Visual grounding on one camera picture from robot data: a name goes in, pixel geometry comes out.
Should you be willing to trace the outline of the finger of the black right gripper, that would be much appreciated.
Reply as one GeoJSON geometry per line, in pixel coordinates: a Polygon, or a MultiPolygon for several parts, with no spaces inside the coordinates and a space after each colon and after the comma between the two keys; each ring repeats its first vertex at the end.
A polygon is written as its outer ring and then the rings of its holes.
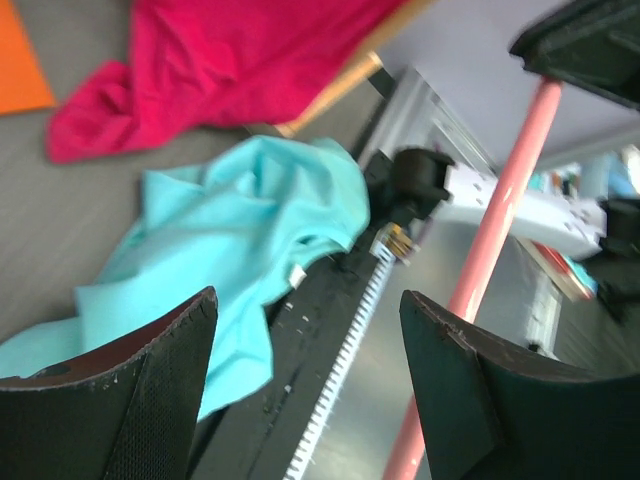
{"type": "Polygon", "coordinates": [[[639,108],[638,0],[570,1],[521,32],[523,69],[639,108]]]}

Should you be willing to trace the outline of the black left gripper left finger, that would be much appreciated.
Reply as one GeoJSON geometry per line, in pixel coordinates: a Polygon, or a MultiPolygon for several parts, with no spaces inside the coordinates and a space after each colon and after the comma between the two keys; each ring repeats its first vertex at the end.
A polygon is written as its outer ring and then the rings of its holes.
{"type": "Polygon", "coordinates": [[[100,348],[2,379],[2,478],[185,478],[217,318],[207,287],[100,348]]]}

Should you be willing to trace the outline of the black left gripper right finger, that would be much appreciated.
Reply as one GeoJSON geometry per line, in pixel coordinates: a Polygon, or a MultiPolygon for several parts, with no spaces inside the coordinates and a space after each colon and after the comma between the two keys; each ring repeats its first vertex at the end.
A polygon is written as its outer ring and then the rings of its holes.
{"type": "Polygon", "coordinates": [[[399,313],[432,478],[638,478],[638,375],[544,357],[416,291],[399,313]]]}

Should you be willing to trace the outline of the pink plastic hanger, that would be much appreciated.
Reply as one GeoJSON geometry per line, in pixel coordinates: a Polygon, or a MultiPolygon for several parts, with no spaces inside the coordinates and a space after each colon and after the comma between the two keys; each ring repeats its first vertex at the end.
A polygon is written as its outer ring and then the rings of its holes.
{"type": "MultiPolygon", "coordinates": [[[[545,77],[540,79],[463,265],[448,308],[469,323],[475,321],[517,208],[543,149],[560,103],[562,87],[560,81],[545,77]]],[[[383,477],[415,478],[424,450],[425,440],[416,399],[411,398],[383,477]]]]}

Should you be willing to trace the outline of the teal t shirt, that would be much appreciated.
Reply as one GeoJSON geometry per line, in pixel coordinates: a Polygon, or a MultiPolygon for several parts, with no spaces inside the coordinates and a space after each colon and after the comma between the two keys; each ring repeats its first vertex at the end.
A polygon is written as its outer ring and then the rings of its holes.
{"type": "Polygon", "coordinates": [[[205,287],[218,322],[199,413],[266,385],[273,353],[264,309],[318,259],[349,251],[369,222],[363,173],[330,139],[254,136],[209,163],[149,170],[141,212],[74,317],[1,347],[1,373],[26,377],[126,335],[205,287]]]}

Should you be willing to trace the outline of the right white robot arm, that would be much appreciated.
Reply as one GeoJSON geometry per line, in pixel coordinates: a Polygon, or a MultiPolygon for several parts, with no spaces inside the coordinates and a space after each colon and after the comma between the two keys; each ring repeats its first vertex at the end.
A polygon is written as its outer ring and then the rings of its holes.
{"type": "Polygon", "coordinates": [[[529,25],[510,54],[539,79],[526,119],[500,176],[490,177],[426,147],[393,145],[365,170],[373,223],[413,220],[474,225],[478,231],[449,313],[472,320],[505,238],[515,235],[581,264],[596,296],[622,321],[639,303],[639,201],[571,200],[529,188],[564,85],[629,109],[639,106],[639,5],[569,1],[529,25]]]}

